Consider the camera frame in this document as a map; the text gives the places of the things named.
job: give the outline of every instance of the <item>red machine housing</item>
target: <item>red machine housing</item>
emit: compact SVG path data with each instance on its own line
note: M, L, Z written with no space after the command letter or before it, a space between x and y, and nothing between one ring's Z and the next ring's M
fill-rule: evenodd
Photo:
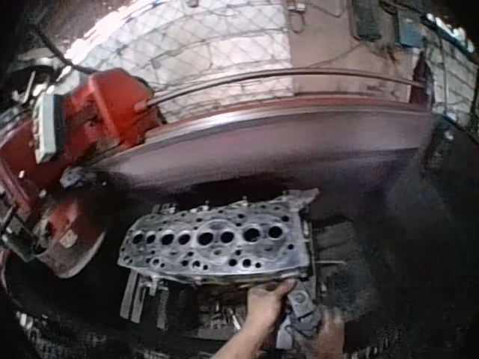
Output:
M25 260L34 254L59 277L71 277L86 266L100 246L115 196L103 184L86 192L59 191L60 179L87 155L95 159L142 143L161 114L157 108L136 114L134 106L152 95L123 70L89 76L62 98L63 131L57 135L63 146L49 162L35 158L32 118L0 132L0 184L9 205L28 219L37 236L27 244L34 252L21 254ZM4 259L7 253L0 251Z
M86 153L125 150L140 144L159 125L159 111L136 114L137 102L153 91L120 69L98 72L64 97L64 148L54 160L35 160L33 121L0 132L0 183L11 204L29 214L43 194L59 186L64 170Z

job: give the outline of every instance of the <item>chain-link fence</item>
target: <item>chain-link fence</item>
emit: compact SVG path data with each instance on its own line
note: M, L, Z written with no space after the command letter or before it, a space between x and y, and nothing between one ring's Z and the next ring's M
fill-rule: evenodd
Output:
M67 55L81 56L81 65L100 70L124 68L160 93L238 73L291 67L282 0L199 0L194 7L184 0L137 1L131 6L102 20ZM77 84L78 74L73 74L60 91ZM173 122L292 94L291 77L259 79L191 93L164 102L161 109Z

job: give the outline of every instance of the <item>metal rail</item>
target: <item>metal rail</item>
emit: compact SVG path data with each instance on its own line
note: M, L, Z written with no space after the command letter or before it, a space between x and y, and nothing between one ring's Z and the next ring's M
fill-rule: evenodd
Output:
M365 79L377 79L377 80L383 80L388 82L396 82L399 84L416 86L418 88L424 87L424 84L422 84L421 82L416 82L409 79L403 79L401 77L383 75L380 73L372 73L369 71L348 70L348 69L311 69L310 67L295 67L295 68L287 68L287 69L261 70L261 71L255 71L250 73L242 73L239 75L225 76L220 79L205 81L200 84L192 85L187 88L184 88L166 95L155 96L152 99L141 101L135 105L135 112L141 113L155 105L159 105L162 102L169 101L170 99L175 99L177 97L184 96L189 93L194 93L200 90L206 90L208 88L214 88L216 86L227 85L234 82L241 82L241 81L253 80L253 79L265 79L269 77L304 76L304 75L307 75L307 76L309 75L352 76L352 77L362 77Z

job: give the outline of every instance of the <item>bolt hole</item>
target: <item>bolt hole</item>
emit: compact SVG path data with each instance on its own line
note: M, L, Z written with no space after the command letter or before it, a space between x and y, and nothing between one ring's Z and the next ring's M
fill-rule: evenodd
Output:
M155 242L156 235L155 234L149 234L147 236L147 243L150 245L151 243Z
M142 239L143 239L143 233L135 234L135 236L133 236L132 243L134 245L137 245L139 242L141 242Z
M200 245L208 245L209 243L211 243L213 241L213 234L210 233L210 232L205 232L205 233L202 233L200 234L200 236L198 237L198 243Z
M234 233L232 232L223 232L220 236L220 239L223 243L231 243L234 239Z
M278 226L273 226L268 231L268 235L274 239L281 237L282 234L283 234L283 230Z
M189 234L182 234L178 239L178 243L180 243L181 245L185 245L189 242L190 239L191 237L189 236Z
M246 230L243 234L243 237L247 242L257 242L258 239L260 238L260 231L257 230L256 228L250 228L249 230Z
M162 237L162 244L163 245L170 245L173 242L174 236L172 234L165 234Z

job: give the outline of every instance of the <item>human hand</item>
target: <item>human hand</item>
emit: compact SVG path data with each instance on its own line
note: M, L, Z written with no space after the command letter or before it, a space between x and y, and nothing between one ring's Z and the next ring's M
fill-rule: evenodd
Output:
M338 308L326 308L323 311L323 324L312 351L315 358L341 359L344 346L344 321Z
M295 280L286 280L275 284L254 286L248 291L248 314L245 328L269 333L281 312L281 301L296 284Z

